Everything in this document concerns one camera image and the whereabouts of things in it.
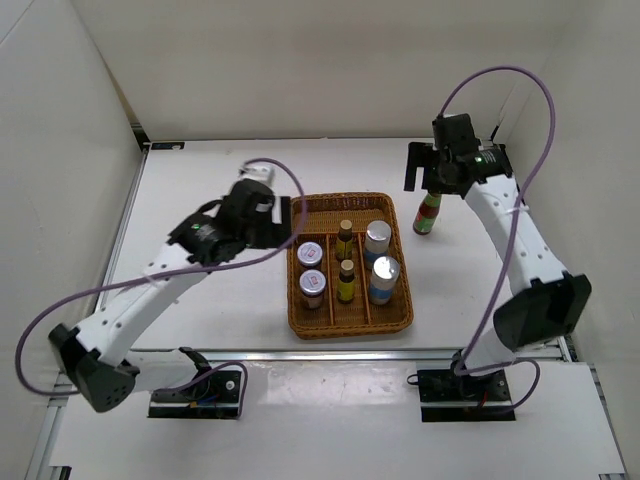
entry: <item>white table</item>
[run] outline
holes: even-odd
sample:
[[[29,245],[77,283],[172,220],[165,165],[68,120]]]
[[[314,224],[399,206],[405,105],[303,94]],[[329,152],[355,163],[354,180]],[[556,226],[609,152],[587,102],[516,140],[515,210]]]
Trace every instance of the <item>white table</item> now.
[[[409,264],[415,311],[410,328],[390,336],[300,340],[287,323],[286,259],[281,255],[251,269],[213,274],[158,318],[135,346],[399,350],[465,345],[480,320],[501,262],[478,218],[453,196],[444,198],[430,235],[413,233],[413,219],[425,192],[403,191],[410,141],[187,142],[183,150],[152,150],[114,272],[117,281],[139,276],[180,221],[201,204],[228,192],[242,162],[272,157],[296,173],[307,193],[371,191],[392,197]],[[277,195],[296,195],[295,187],[280,171],[274,190]],[[264,252],[247,251],[239,258],[260,255]],[[507,293],[505,287],[501,300]]]
[[[98,415],[69,401],[53,452],[71,480],[597,480],[622,472],[585,365],[543,364],[515,422],[427,424],[415,364],[251,363],[239,421],[147,419],[134,395]],[[532,369],[508,372],[511,391]]]

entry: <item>basket divider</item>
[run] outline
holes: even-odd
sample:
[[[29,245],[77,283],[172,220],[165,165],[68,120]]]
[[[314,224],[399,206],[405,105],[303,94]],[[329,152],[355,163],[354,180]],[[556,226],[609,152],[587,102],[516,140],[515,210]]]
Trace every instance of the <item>basket divider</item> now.
[[[327,233],[324,237],[325,240],[325,252],[327,252],[327,290],[329,295],[329,322],[332,327],[336,324],[335,313],[333,311],[333,285],[331,285],[331,240],[330,235]]]
[[[364,299],[364,309],[367,312],[367,325],[371,325],[371,307],[369,307],[369,289],[367,288],[367,272],[364,268],[364,242],[363,234],[358,234],[358,255],[360,255],[360,281],[362,282],[362,298]]]

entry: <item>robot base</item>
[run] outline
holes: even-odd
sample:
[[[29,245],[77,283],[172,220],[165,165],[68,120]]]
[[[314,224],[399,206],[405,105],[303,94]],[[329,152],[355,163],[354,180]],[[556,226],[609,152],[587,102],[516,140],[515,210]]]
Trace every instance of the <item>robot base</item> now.
[[[197,401],[180,393],[153,392],[149,401],[148,418],[238,418],[242,372],[221,370],[209,379],[207,389],[198,392]]]
[[[437,422],[505,422],[516,419],[511,394],[500,370],[483,379],[458,377],[449,370],[418,370],[422,421]]]

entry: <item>bottle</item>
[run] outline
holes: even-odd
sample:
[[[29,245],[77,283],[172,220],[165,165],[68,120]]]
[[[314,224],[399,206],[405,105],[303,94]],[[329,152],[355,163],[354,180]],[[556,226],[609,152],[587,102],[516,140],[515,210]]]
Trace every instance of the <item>bottle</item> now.
[[[338,301],[350,303],[356,290],[356,276],[351,260],[343,260],[340,264],[340,276],[338,277]]]
[[[340,261],[351,258],[353,251],[353,224],[351,220],[340,222],[340,231],[336,240],[336,258]]]
[[[375,220],[367,226],[364,239],[364,266],[371,270],[373,263],[389,251],[391,227],[383,220]]]
[[[440,213],[441,193],[427,193],[420,204],[416,219],[413,221],[413,231],[418,235],[426,235],[433,228],[438,213]]]
[[[300,291],[304,298],[304,305],[310,310],[320,308],[324,297],[327,279],[318,270],[307,270],[300,275]]]
[[[384,256],[373,264],[369,281],[369,301],[374,305],[384,305],[391,298],[400,276],[400,264],[395,258]]]

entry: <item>white wall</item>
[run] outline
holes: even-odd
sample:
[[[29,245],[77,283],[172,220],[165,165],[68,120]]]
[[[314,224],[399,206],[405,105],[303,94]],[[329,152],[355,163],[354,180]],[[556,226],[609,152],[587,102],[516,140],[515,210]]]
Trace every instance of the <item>white wall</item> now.
[[[140,159],[91,39],[67,0],[0,2],[0,478],[23,478],[47,400],[18,384],[13,352],[38,312],[96,285]],[[72,322],[78,302],[47,322]],[[29,377],[51,386],[48,328]]]
[[[151,139],[424,136],[487,65],[538,69],[579,0],[73,0]],[[516,83],[453,105],[487,137]]]
[[[640,478],[638,19],[637,0],[583,2],[543,71],[558,130],[527,195],[553,249],[593,284],[576,338],[595,362],[632,478]],[[521,176],[542,148],[547,118],[535,94],[508,141]]]

